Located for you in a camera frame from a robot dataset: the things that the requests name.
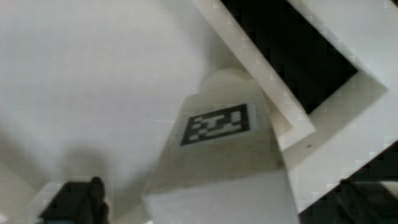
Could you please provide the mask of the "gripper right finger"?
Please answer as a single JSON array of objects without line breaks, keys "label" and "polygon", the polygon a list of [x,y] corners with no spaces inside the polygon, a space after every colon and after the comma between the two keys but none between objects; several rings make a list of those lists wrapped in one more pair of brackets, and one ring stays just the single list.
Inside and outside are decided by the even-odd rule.
[{"label": "gripper right finger", "polygon": [[300,224],[398,224],[398,181],[348,181],[300,213]]}]

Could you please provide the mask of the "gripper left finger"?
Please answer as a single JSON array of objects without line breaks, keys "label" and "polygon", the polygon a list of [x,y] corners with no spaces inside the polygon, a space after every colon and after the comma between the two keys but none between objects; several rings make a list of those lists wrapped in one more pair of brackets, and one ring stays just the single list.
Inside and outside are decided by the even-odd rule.
[{"label": "gripper left finger", "polygon": [[110,224],[105,184],[99,177],[89,182],[67,182],[41,212],[42,224]]}]

